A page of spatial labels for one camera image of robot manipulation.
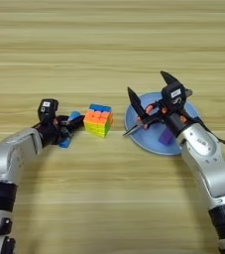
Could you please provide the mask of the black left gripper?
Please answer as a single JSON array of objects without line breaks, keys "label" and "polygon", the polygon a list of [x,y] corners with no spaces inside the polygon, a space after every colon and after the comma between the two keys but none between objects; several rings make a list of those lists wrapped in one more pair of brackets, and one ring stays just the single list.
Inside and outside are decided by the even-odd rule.
[{"label": "black left gripper", "polygon": [[83,115],[79,115],[69,121],[68,119],[68,115],[60,115],[50,123],[38,123],[34,126],[39,132],[43,147],[48,145],[58,145],[61,141],[70,136],[69,132],[75,131],[83,126]]}]

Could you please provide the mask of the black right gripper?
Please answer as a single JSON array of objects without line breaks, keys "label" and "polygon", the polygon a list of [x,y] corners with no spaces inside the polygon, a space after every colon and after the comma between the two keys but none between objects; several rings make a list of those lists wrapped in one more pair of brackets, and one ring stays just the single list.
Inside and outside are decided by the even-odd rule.
[{"label": "black right gripper", "polygon": [[[170,73],[162,70],[161,75],[167,85],[179,84],[179,81]],[[130,87],[127,87],[127,89],[131,105],[143,125],[150,126],[154,123],[164,123],[172,134],[177,136],[194,122],[184,108],[186,99],[192,94],[190,89],[178,88],[175,91],[162,91],[162,98],[150,104],[152,109],[156,109],[155,113],[148,113],[148,108],[142,106],[141,100],[135,91]]]}]

